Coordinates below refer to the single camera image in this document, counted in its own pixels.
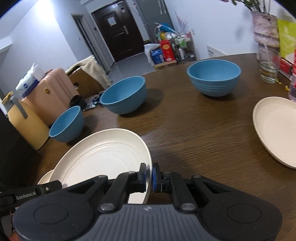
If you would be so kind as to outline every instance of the wooden table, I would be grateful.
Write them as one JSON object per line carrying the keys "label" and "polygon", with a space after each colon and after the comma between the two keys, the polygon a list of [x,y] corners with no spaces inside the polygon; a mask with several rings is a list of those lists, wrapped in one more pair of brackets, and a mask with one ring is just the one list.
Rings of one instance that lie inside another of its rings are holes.
{"label": "wooden table", "polygon": [[[207,97],[191,84],[182,64],[145,75],[147,99],[134,113],[118,116],[103,107],[87,111],[79,140],[107,128],[125,128],[146,142],[153,162],[162,171],[184,178],[201,174],[275,204],[283,214],[277,241],[296,240],[296,170],[272,158],[261,144],[252,122],[255,104],[268,96],[288,97],[282,85],[261,80],[255,54],[224,56],[242,69],[228,96]],[[38,181],[75,144],[50,139],[40,150]],[[148,202],[167,202],[151,194]]]}

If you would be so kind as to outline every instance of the plate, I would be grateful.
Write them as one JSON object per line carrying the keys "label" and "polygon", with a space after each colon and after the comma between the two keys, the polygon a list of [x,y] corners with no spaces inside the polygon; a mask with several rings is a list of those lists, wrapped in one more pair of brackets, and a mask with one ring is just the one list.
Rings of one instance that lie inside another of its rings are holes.
{"label": "plate", "polygon": [[48,183],[49,180],[50,180],[50,177],[53,173],[53,170],[50,170],[48,173],[46,173],[41,179],[40,181],[38,182],[38,185],[39,184],[45,184],[45,183]]}
{"label": "plate", "polygon": [[296,168],[296,103],[282,97],[264,98],[254,107],[253,123],[267,151],[282,164]]}
{"label": "plate", "polygon": [[73,146],[56,165],[50,181],[59,180],[62,188],[72,186],[98,175],[109,179],[128,171],[139,171],[146,164],[145,193],[133,193],[128,203],[146,203],[150,193],[152,160],[145,142],[125,129],[107,129],[94,133]]}

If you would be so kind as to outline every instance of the blue bowl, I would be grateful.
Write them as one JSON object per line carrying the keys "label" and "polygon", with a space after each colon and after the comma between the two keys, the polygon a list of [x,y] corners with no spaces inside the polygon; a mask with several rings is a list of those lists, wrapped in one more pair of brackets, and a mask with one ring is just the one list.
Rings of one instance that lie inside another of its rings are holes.
{"label": "blue bowl", "polygon": [[80,106],[76,105],[66,110],[54,122],[49,131],[49,137],[60,142],[70,142],[82,132],[84,119]]}
{"label": "blue bowl", "polygon": [[108,110],[122,115],[135,111],[144,103],[147,95],[146,80],[134,76],[117,82],[101,96],[100,103]]}
{"label": "blue bowl", "polygon": [[192,64],[187,69],[192,84],[208,96],[225,96],[235,88],[242,70],[232,62],[207,59]]}

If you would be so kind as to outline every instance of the white plastic bag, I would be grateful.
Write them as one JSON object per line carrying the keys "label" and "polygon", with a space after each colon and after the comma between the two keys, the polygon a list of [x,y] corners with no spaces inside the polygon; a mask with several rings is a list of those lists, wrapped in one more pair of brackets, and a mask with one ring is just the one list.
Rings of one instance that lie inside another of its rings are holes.
{"label": "white plastic bag", "polygon": [[145,51],[145,54],[147,56],[148,62],[152,66],[154,66],[155,64],[154,64],[154,62],[153,62],[153,60],[151,58],[150,52],[151,52],[151,50],[154,50],[154,49],[156,49],[158,47],[160,47],[160,44],[145,44],[144,45],[144,51]]}
{"label": "white plastic bag", "polygon": [[42,71],[38,65],[34,66],[34,64],[35,63],[33,63],[30,70],[20,80],[19,84],[15,88],[23,98],[25,98],[36,87],[45,75],[44,71]]}

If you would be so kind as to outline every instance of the suitcase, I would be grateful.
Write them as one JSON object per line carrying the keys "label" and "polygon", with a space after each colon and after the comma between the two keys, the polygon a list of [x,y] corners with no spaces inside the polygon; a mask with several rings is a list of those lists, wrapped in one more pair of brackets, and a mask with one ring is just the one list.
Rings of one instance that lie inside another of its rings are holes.
{"label": "suitcase", "polygon": [[78,92],[65,71],[61,68],[49,72],[24,98],[48,126],[69,108],[70,100]]}
{"label": "suitcase", "polygon": [[76,69],[68,74],[71,82],[76,87],[82,99],[87,99],[96,93],[105,90],[98,81],[84,72],[81,68]]}

